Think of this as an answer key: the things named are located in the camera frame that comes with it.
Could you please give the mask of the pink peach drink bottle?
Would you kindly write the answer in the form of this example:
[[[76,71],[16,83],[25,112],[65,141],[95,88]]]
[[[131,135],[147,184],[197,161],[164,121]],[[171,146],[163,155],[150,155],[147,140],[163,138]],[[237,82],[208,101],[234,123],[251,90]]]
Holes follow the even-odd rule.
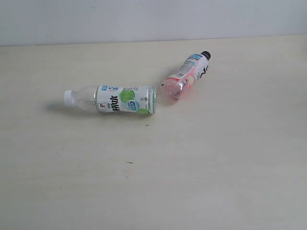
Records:
[[[208,51],[190,55],[179,70],[162,82],[163,96],[174,103],[179,101],[189,92],[192,85],[206,74],[210,58],[211,54]]]

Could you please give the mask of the lime label clear bottle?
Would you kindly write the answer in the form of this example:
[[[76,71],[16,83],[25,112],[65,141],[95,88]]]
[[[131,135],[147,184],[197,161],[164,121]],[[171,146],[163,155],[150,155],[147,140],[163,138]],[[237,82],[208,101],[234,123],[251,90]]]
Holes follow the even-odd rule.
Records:
[[[85,86],[78,91],[65,91],[63,102],[67,107],[77,107],[91,113],[131,112],[152,115],[156,107],[156,88]]]

